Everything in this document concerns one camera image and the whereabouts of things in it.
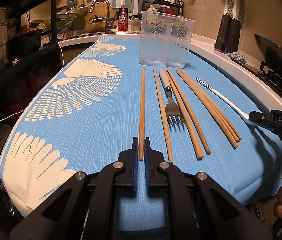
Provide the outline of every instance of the faucet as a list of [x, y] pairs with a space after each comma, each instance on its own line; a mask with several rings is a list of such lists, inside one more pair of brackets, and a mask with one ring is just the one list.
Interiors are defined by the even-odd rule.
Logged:
[[89, 10], [89, 13], [93, 13], [94, 6], [97, 2], [105, 2], [107, 6], [107, 12], [106, 12], [106, 19], [105, 19], [105, 34], [109, 34], [111, 31], [117, 28], [116, 25], [110, 25], [110, 21], [112, 21], [112, 17], [110, 18], [110, 3], [108, 0], [94, 0], [91, 4], [91, 8]]

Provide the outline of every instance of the blue tablecloth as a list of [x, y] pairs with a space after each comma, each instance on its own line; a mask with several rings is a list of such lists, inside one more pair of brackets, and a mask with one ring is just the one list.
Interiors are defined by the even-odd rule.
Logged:
[[[139, 41], [102, 35], [38, 93], [14, 126], [0, 156], [0, 177], [16, 207], [29, 214], [75, 171], [88, 174], [114, 162], [138, 137], [141, 68]], [[145, 66], [145, 137], [167, 158], [153, 69]], [[225, 102], [203, 88], [242, 137], [231, 144], [191, 89], [171, 71], [188, 98], [211, 150], [196, 160], [187, 129], [170, 131], [174, 164], [182, 171], [207, 172], [246, 204], [275, 195], [282, 185], [282, 142], [271, 132], [250, 127]], [[188, 54], [184, 71], [201, 78], [242, 111], [258, 111], [251, 100], [214, 67]], [[164, 89], [161, 92], [166, 102]], [[123, 231], [161, 228], [164, 202], [148, 198], [144, 162], [139, 162], [136, 198], [120, 198]]]

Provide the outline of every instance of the black pan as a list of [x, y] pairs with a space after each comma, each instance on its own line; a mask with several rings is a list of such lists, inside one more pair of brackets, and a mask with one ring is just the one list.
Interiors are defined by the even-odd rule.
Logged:
[[37, 29], [14, 36], [8, 43], [11, 58], [21, 58], [38, 50], [41, 47], [42, 31]]
[[254, 34], [254, 38], [267, 67], [282, 77], [282, 48], [260, 35]]

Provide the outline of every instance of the kitchen counter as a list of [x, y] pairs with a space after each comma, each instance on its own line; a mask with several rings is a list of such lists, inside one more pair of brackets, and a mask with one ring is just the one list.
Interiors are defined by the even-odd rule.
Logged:
[[[138, 33], [113, 33], [111, 35], [122, 40], [139, 40], [141, 36]], [[100, 33], [91, 33], [61, 41], [59, 42], [59, 45], [65, 47], [74, 44], [95, 42], [99, 37]], [[282, 98], [250, 71], [231, 61], [230, 57], [226, 56], [224, 53], [215, 50], [214, 43], [215, 40], [213, 39], [192, 34], [189, 49], [215, 64], [220, 72], [239, 86], [244, 93], [248, 94], [252, 101], [254, 101], [260, 108], [263, 108], [263, 111], [265, 109], [282, 111]], [[248, 65], [259, 68], [259, 60], [244, 52], [241, 53], [246, 56]]]

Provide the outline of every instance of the white countertop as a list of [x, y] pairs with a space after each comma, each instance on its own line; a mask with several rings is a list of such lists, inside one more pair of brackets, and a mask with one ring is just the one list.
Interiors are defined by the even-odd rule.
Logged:
[[[114, 37], [122, 40], [139, 40], [140, 34], [137, 33], [115, 33], [112, 34]], [[73, 39], [68, 39], [65, 41], [60, 41], [59, 45], [61, 47], [95, 42], [99, 38], [99, 35], [82, 36]], [[196, 34], [192, 35], [191, 44], [189, 49], [193, 52], [201, 55], [205, 59], [211, 61], [230, 76], [239, 81], [243, 86], [245, 86], [250, 92], [252, 92], [269, 110], [281, 110], [282, 111], [282, 99], [277, 95], [268, 85], [261, 81], [254, 74], [240, 66], [239, 64], [231, 61], [230, 57], [226, 56], [214, 49], [215, 40], [199, 36]], [[255, 68], [260, 67], [260, 61], [251, 57], [250, 55], [241, 52], [247, 58], [247, 64]]]

